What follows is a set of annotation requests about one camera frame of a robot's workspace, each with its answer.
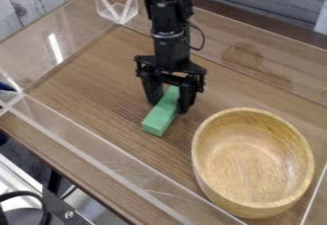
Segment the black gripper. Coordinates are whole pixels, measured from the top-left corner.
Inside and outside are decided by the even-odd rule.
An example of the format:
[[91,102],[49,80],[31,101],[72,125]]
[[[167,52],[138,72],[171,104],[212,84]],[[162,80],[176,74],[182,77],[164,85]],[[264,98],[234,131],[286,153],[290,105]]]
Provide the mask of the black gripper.
[[[179,87],[178,112],[186,114],[194,105],[196,92],[204,91],[206,69],[191,61],[191,35],[188,32],[179,34],[152,34],[155,54],[152,56],[135,56],[136,66],[146,65],[166,73],[186,73],[195,79],[194,83],[184,83]],[[142,78],[147,101],[155,105],[164,95],[162,77],[146,75]]]

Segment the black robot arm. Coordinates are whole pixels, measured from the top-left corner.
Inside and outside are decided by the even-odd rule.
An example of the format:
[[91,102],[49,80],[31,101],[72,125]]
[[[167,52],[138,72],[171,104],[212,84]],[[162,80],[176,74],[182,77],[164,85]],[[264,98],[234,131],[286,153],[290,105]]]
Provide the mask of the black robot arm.
[[179,89],[178,112],[187,113],[198,93],[204,91],[206,69],[191,61],[192,0],[144,0],[155,53],[135,56],[135,73],[142,79],[146,97],[156,104],[164,96],[164,84]]

